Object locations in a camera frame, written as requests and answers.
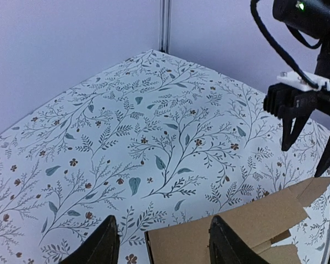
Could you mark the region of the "right robot arm white sleeve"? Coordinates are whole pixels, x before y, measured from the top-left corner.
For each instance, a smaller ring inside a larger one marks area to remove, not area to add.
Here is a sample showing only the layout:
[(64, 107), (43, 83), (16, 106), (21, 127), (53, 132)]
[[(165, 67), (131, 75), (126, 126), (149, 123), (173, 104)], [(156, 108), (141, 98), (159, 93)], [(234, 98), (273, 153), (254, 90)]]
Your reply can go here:
[(321, 39), (330, 31), (330, 1), (275, 0), (272, 14), (276, 20), (314, 39)]

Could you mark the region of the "brown cardboard box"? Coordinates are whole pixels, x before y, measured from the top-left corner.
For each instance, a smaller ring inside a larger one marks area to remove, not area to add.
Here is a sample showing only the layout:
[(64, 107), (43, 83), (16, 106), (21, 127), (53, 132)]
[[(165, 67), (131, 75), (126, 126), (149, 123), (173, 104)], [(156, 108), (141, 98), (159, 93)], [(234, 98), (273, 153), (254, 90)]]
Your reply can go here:
[[(277, 243), (291, 236), (290, 229), (308, 217), (305, 208), (329, 185), (330, 177), (308, 178), (217, 215), (268, 263), (300, 263), (295, 245)], [(210, 263), (209, 228), (214, 216), (145, 232), (150, 262)]]

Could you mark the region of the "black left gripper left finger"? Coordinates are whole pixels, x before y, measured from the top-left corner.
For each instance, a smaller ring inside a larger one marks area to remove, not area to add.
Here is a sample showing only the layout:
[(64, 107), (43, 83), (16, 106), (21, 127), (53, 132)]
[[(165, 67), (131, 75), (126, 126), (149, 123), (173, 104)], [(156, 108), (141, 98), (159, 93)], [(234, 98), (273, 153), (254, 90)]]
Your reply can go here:
[(109, 215), (61, 264), (116, 264), (120, 237), (114, 215)]

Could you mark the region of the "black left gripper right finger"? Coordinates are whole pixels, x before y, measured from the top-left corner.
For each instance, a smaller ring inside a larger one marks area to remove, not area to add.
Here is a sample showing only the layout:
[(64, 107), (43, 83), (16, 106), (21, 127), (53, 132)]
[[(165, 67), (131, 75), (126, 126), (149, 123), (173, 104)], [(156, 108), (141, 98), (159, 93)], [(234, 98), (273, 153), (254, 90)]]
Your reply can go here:
[(212, 218), (209, 234), (210, 263), (268, 264), (245, 244), (221, 216)]

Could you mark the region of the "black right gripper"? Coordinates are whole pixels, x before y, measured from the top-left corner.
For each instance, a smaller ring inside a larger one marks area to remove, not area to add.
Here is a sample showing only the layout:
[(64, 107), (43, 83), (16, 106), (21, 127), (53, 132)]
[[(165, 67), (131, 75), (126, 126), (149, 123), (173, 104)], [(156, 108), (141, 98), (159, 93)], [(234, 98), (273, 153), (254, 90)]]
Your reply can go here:
[[(322, 90), (318, 92), (318, 107), (321, 112), (330, 116), (330, 36), (324, 38), (317, 57), (315, 75), (324, 77)], [(312, 111), (311, 107), (280, 107), (280, 117), (283, 121), (282, 151), (288, 151), (302, 132)], [(330, 137), (317, 165), (314, 177), (320, 177), (330, 167)]]

